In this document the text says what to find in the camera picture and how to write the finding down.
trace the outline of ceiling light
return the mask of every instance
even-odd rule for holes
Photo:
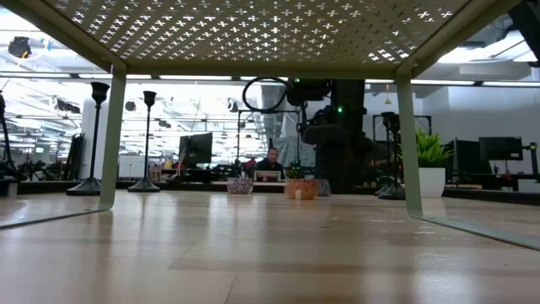
[[[515,87],[515,88],[540,88],[540,82],[526,81],[485,81],[482,86]]]
[[[96,73],[96,74],[79,74],[82,79],[112,79],[111,74]]]
[[[255,78],[256,77],[246,77],[246,76],[244,76],[244,77],[240,77],[240,80],[242,80],[242,81],[251,81],[251,80],[253,80]],[[287,77],[276,77],[276,78],[279,78],[279,79],[281,79],[283,81],[288,81],[289,80],[289,78],[287,78]],[[273,80],[271,80],[271,79],[261,80],[261,82],[267,82],[267,81],[273,81]]]
[[[127,75],[126,79],[152,79],[151,75]]]
[[[179,75],[160,75],[163,80],[231,80],[230,76],[179,76]]]
[[[68,73],[15,73],[1,72],[0,77],[15,77],[15,78],[71,78]]]
[[[420,85],[473,85],[474,81],[413,79],[413,80],[411,80],[411,84],[420,84]]]
[[[391,79],[366,79],[367,84],[394,84],[396,80]]]

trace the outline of wooden floor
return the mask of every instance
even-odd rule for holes
[[[2,303],[522,304],[539,284],[539,252],[373,197],[119,191],[112,211],[0,231]]]

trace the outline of desk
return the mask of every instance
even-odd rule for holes
[[[496,190],[500,187],[511,187],[512,191],[520,191],[518,181],[521,179],[536,180],[533,174],[472,174],[474,184],[482,185],[482,189]]]

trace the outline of white wall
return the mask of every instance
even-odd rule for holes
[[[538,89],[449,87],[424,98],[424,113],[433,117],[433,130],[443,143],[454,138],[518,136],[523,144],[540,142]],[[509,161],[509,170],[532,173],[530,153]],[[503,171],[504,163],[497,166]]]

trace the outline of black candlestick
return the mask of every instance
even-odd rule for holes
[[[159,192],[161,189],[156,187],[149,179],[149,132],[150,132],[150,108],[155,103],[155,92],[144,91],[144,103],[148,107],[148,116],[146,117],[146,148],[144,151],[144,177],[135,185],[127,189],[128,192],[151,193]]]
[[[98,127],[100,125],[101,104],[107,99],[107,91],[110,86],[99,82],[92,82],[92,98],[95,101],[94,138],[92,140],[92,160],[90,163],[90,176],[76,187],[66,191],[67,195],[100,195],[101,183],[94,177],[95,148],[98,142]]]
[[[395,115],[394,112],[382,112],[382,124],[386,128],[386,175],[390,176],[390,123],[389,119],[392,115]],[[384,186],[381,189],[375,191],[375,196],[378,196],[381,193],[386,193],[392,187],[391,182],[385,182]]]
[[[394,199],[394,200],[404,200],[405,199],[405,189],[401,187],[397,179],[397,173],[399,171],[399,165],[397,163],[397,133],[400,129],[399,124],[399,115],[392,115],[388,117],[390,132],[393,137],[393,146],[394,146],[394,183],[386,190],[384,193],[380,193],[378,198],[381,199]]]

